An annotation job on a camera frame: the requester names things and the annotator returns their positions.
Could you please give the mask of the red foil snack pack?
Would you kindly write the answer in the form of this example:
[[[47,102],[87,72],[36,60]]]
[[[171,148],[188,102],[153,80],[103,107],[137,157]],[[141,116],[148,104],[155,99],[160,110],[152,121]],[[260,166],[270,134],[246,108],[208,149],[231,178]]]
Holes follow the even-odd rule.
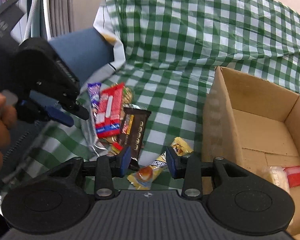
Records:
[[[287,176],[290,188],[300,186],[300,166],[284,167],[283,171]]]

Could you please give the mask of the clear pack small cookies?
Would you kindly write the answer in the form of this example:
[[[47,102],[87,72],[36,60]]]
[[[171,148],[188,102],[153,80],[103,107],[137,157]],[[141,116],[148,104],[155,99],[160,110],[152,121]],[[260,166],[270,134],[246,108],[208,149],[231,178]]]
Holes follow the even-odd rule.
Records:
[[[95,131],[95,121],[91,111],[90,102],[85,103],[84,107],[88,110],[89,118],[88,120],[81,119],[80,123],[86,145],[96,157],[107,155],[108,149],[99,141]]]

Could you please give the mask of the green label rice cracker pack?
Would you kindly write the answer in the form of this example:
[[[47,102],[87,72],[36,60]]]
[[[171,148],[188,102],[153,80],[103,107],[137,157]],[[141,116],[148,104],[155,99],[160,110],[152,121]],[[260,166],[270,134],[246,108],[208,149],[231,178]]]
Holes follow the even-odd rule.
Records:
[[[284,171],[284,168],[281,166],[270,166],[261,170],[261,177],[270,183],[280,187],[285,190],[287,193],[290,193],[290,187],[287,175]]]

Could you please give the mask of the small red gold candy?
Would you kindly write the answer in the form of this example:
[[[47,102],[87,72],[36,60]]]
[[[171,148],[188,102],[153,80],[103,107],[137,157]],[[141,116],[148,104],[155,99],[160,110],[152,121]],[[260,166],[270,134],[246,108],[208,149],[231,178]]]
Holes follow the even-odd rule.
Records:
[[[112,155],[118,155],[122,149],[123,149],[123,147],[118,142],[114,142],[111,145],[110,153]]]

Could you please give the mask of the purple candy wrapper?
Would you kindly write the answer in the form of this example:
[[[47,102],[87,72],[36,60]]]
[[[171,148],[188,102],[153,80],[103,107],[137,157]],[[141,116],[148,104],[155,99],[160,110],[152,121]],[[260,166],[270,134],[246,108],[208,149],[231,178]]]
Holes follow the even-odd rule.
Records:
[[[88,83],[87,89],[90,98],[91,110],[93,112],[97,112],[99,101],[100,101],[101,83],[99,82]]]

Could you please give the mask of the red biscuit pack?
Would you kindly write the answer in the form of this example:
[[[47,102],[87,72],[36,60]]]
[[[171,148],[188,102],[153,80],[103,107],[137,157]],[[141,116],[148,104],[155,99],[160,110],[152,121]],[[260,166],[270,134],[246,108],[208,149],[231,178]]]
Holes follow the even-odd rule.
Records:
[[[120,131],[120,114],[124,83],[102,90],[95,117],[98,138],[118,135]]]

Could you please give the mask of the yellow cake snack wrapper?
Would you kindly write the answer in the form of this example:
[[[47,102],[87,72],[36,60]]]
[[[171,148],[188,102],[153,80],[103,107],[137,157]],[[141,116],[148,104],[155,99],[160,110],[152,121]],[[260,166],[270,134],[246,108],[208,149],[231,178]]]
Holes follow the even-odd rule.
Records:
[[[176,137],[170,146],[178,156],[187,155],[193,152],[193,149],[181,137]],[[153,181],[157,179],[166,166],[166,151],[164,151],[148,166],[140,168],[138,172],[128,175],[127,180],[137,190],[150,190]]]

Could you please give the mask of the dark brown chocolate bar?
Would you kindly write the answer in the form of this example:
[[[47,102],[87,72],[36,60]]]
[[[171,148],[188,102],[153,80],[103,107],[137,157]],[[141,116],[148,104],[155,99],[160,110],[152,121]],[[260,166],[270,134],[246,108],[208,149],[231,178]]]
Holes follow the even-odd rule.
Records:
[[[124,117],[120,126],[117,142],[121,146],[130,146],[132,159],[139,161],[147,120],[152,112],[146,109],[132,107],[124,107],[123,111]]]

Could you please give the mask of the round sesame cracker pack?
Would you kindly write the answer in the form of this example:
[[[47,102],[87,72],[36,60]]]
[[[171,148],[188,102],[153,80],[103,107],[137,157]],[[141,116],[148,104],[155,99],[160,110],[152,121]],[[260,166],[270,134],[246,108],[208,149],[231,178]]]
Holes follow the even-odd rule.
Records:
[[[122,90],[122,104],[128,105],[133,101],[133,91],[129,88],[124,86]]]

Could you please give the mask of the grey ribbed radiator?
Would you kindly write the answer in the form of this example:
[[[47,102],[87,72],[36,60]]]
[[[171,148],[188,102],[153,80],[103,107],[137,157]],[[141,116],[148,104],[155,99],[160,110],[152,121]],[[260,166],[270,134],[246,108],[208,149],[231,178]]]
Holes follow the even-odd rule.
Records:
[[[52,37],[72,32],[72,0],[49,0],[49,16]]]

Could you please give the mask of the brown cardboard box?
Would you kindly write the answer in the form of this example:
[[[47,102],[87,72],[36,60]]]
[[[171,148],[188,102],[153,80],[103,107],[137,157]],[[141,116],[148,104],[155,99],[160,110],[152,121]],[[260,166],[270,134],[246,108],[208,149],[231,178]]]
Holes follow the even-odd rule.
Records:
[[[257,238],[300,239],[300,186],[290,193],[261,177],[300,166],[300,94],[217,67],[203,108],[205,208],[221,226]]]

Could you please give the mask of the white printed sheet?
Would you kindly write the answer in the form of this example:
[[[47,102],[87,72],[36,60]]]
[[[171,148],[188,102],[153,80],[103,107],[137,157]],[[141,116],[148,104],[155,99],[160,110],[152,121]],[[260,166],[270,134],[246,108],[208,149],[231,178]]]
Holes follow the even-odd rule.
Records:
[[[113,53],[114,59],[109,63],[103,64],[103,66],[93,74],[93,78],[97,78],[97,81],[103,81],[121,69],[126,62],[123,43],[115,34],[105,1],[102,1],[98,8],[93,27],[106,42],[113,46],[111,52]]]

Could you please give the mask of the green white checkered cloth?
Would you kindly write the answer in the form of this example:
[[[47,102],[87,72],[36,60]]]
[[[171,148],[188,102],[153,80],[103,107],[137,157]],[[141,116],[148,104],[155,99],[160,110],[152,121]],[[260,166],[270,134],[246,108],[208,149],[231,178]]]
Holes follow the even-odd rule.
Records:
[[[126,62],[103,81],[124,83],[152,113],[139,163],[175,137],[202,146],[203,105],[215,67],[300,94],[300,15],[276,0],[105,0]]]

